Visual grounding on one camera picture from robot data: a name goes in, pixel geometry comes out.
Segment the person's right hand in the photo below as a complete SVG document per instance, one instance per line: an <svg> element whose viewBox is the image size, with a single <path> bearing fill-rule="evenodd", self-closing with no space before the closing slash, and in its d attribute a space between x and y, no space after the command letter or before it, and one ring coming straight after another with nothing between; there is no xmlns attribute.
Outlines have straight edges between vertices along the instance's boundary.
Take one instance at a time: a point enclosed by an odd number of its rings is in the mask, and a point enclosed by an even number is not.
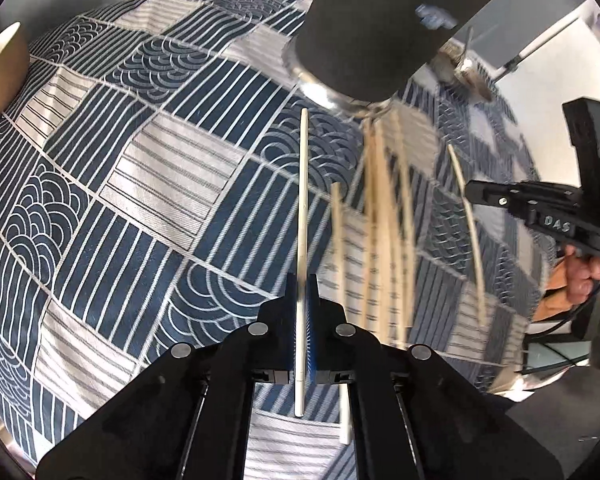
<svg viewBox="0 0 600 480"><path fill-rule="evenodd" d="M580 257L577 248L565 247L566 291L572 304L582 304L592 292L595 282L600 282L600 258Z"/></svg>

